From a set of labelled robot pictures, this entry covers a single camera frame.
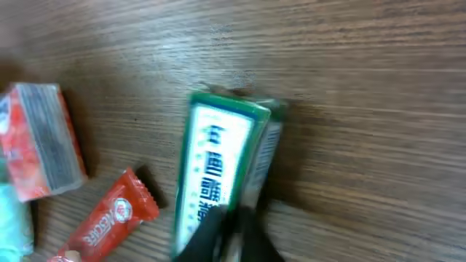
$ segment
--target toothpaste box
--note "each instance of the toothpaste box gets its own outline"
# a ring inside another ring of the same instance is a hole
[[[255,208],[277,146],[286,104],[195,92],[181,151],[173,256],[191,239],[208,210]]]

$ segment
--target wooden table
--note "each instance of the wooden table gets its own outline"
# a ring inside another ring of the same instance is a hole
[[[287,261],[466,261],[465,1],[3,0],[0,21],[1,83],[63,86],[93,176],[39,201],[33,261],[138,163],[169,206],[108,261],[168,259],[199,81],[291,103],[265,217]]]

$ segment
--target red candy wrapper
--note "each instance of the red candy wrapper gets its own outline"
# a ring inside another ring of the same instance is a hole
[[[102,261],[142,221],[152,221],[159,208],[147,188],[127,168],[58,255],[49,262],[68,262],[65,252],[75,250],[82,262]]]

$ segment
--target red box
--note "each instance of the red box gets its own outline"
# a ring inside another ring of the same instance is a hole
[[[87,180],[56,84],[12,84],[0,101],[0,142],[22,202],[61,194]]]

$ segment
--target white label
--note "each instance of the white label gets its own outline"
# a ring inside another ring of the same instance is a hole
[[[243,205],[256,208],[261,188],[269,172],[270,163],[280,138],[281,127],[281,123],[270,122],[262,135],[256,159],[248,174],[248,181],[242,195]]]
[[[6,96],[4,99],[0,101],[0,134],[2,135],[6,134],[9,129],[9,112],[10,111],[11,111],[11,108],[10,108],[9,96]]]
[[[197,104],[191,113],[186,173],[178,224],[180,253],[212,206],[227,205],[253,120]]]

